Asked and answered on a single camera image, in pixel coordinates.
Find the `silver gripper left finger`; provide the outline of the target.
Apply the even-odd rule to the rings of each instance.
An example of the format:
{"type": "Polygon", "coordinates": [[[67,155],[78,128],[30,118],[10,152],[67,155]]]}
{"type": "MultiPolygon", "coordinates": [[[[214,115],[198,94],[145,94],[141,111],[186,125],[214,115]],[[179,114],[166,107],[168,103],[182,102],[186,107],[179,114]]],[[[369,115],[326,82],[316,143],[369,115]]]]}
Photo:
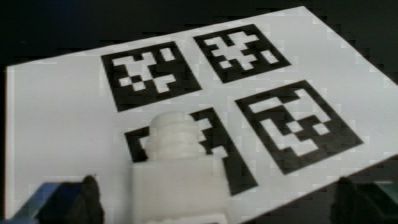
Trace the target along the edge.
{"type": "Polygon", "coordinates": [[[79,182],[42,183],[6,224],[104,224],[94,176],[79,182]]]}

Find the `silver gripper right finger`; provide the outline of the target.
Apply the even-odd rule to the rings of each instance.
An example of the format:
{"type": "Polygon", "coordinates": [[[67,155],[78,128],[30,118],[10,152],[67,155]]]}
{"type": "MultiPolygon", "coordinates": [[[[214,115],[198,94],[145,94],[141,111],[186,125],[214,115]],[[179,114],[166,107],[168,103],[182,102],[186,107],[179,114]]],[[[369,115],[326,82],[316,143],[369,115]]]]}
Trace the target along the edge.
{"type": "Polygon", "coordinates": [[[337,181],[332,224],[398,224],[398,181],[337,181]]]}

